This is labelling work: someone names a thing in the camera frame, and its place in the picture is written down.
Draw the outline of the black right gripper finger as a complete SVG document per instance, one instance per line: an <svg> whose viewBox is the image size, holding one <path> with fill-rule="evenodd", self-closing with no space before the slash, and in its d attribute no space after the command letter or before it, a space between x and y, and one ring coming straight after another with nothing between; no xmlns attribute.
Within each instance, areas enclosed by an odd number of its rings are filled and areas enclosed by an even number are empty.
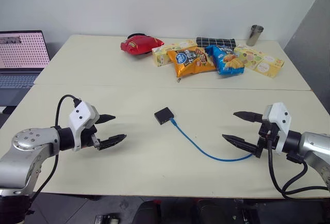
<svg viewBox="0 0 330 224"><path fill-rule="evenodd" d="M257 146L251 143L246 142L244 139L234 136L234 135L228 135L223 134L222 137L227 140L229 143L234 145L235 147L245 150L251 154L255 154L257 151Z"/></svg>
<svg viewBox="0 0 330 224"><path fill-rule="evenodd" d="M248 122L262 123L262 114L248 111L238 111L234 112L233 115Z"/></svg>

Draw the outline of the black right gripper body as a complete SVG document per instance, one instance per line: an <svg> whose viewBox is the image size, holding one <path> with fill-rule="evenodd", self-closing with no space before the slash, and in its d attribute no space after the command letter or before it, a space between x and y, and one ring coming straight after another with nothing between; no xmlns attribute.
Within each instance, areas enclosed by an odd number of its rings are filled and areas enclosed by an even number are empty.
<svg viewBox="0 0 330 224"><path fill-rule="evenodd" d="M276 123L265 122L261 124L259 129L259 139L257 142L257 150L255 157L260 158L263 149L268 149L268 142L271 144L271 149L275 149L279 140L279 127Z"/></svg>

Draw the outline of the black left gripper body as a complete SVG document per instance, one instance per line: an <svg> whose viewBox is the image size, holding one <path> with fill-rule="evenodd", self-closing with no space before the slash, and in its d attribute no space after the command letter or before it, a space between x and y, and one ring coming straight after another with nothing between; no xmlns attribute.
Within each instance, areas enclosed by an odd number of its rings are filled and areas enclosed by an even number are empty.
<svg viewBox="0 0 330 224"><path fill-rule="evenodd" d="M97 129L95 125L90 128L85 128L81 132L81 148L87 148L93 146L96 149L100 148L100 140L96 138L95 134Z"/></svg>

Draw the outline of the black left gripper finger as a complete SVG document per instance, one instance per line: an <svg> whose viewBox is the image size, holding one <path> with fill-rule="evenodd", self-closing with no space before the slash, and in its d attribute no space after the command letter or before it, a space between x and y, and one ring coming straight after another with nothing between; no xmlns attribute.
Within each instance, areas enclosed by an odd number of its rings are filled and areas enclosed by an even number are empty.
<svg viewBox="0 0 330 224"><path fill-rule="evenodd" d="M109 115L109 114L101 114L99 116L99 119L95 122L95 124L102 124L102 123L106 123L112 119L115 119L116 117L113 115Z"/></svg>
<svg viewBox="0 0 330 224"><path fill-rule="evenodd" d="M99 141L99 150L104 150L110 147L115 146L116 144L120 143L127 137L126 134L118 134L112 137L109 137L107 140Z"/></svg>

